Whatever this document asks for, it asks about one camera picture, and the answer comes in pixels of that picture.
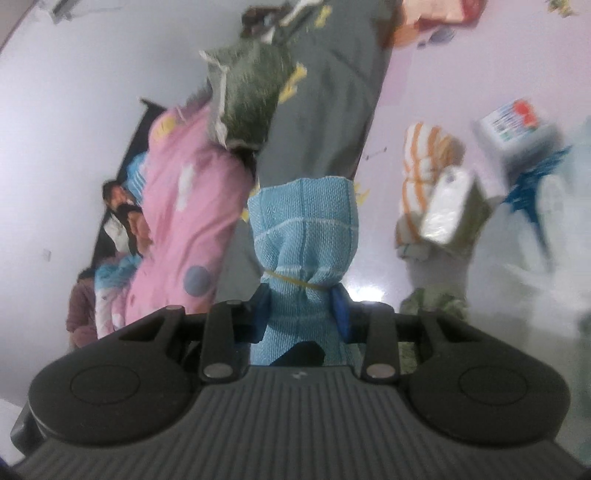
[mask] pink quilt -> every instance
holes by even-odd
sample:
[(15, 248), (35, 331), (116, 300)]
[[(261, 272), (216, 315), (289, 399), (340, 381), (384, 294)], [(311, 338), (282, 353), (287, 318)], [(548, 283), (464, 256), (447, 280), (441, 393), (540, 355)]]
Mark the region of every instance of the pink quilt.
[(207, 137), (209, 107), (172, 109), (150, 131), (143, 210), (154, 242), (133, 279), (125, 324), (166, 305), (208, 311), (253, 179)]

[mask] dark hair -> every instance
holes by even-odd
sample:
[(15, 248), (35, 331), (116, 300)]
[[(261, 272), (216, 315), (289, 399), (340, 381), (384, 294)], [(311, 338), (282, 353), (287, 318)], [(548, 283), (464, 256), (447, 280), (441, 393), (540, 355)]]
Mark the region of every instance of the dark hair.
[(103, 184), (103, 200), (106, 202), (110, 202), (111, 198), (113, 198), (113, 189), (115, 187), (121, 187), (121, 183), (117, 180), (107, 180)]
[(85, 278), (94, 278), (95, 277), (96, 269), (93, 267), (88, 267), (78, 273), (78, 281), (84, 280)]
[(119, 220), (121, 220), (121, 218), (127, 218), (127, 215), (130, 212), (142, 213), (142, 209), (141, 209), (141, 207), (138, 207), (137, 205), (130, 205), (129, 203), (123, 203), (123, 204), (119, 205), (117, 207), (117, 210), (115, 211)]

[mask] gray blanket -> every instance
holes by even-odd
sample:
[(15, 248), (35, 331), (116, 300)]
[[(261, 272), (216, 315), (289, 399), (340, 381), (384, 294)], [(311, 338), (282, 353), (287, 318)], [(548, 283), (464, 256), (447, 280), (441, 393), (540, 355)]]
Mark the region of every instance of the gray blanket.
[[(387, 21), (391, 10), (384, 0), (325, 5), (332, 8), (325, 25), (318, 28), (317, 13), (309, 15), (288, 43), (307, 74), (295, 95), (277, 106), (256, 161), (261, 187), (355, 173), (389, 57), (379, 45), (376, 23)], [(239, 220), (216, 301), (247, 300), (261, 274), (250, 224)]]

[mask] orange striped towel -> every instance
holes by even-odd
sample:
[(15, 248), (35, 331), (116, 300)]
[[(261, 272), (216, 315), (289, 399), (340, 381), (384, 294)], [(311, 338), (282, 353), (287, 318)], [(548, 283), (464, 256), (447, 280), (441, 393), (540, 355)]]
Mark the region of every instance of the orange striped towel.
[(428, 258), (431, 246), (419, 236), (421, 221), (442, 169), (460, 164), (462, 155), (462, 144), (441, 127), (422, 122), (408, 127), (404, 138), (400, 219), (396, 224), (396, 252), (400, 258)]

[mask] green cloth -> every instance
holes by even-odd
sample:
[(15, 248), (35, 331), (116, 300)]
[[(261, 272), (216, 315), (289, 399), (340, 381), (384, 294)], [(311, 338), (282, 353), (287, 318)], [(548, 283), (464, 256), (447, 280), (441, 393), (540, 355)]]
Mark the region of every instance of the green cloth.
[[(448, 285), (417, 288), (400, 304), (400, 313), (416, 315), (419, 311), (441, 311), (458, 320), (467, 320), (466, 298)], [(414, 343), (398, 342), (400, 353), (400, 370), (402, 374), (409, 374), (417, 369), (418, 362)]]
[(201, 55), (213, 88), (210, 138), (229, 150), (258, 150), (267, 140), (281, 89), (294, 71), (289, 49), (241, 39)]

